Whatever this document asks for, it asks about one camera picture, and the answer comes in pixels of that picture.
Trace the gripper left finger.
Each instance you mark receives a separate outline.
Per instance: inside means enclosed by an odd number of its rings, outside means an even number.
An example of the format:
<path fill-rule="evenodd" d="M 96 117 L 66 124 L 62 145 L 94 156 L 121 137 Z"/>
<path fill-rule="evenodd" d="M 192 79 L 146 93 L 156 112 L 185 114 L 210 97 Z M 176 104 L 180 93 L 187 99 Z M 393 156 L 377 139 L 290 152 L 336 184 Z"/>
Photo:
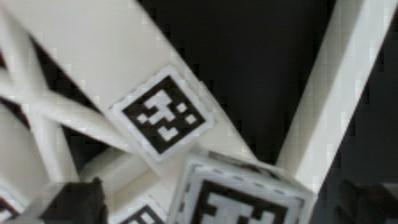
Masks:
<path fill-rule="evenodd" d="M 44 224 L 108 224 L 103 182 L 68 183 L 41 213 Z"/>

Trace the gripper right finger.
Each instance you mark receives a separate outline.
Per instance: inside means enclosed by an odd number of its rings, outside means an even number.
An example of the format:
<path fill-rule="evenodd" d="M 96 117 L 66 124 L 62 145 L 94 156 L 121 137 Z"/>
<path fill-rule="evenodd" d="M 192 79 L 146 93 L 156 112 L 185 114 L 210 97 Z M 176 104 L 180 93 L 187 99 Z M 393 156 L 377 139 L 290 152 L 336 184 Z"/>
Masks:
<path fill-rule="evenodd" d="M 398 183 L 341 182 L 336 224 L 398 224 Z"/>

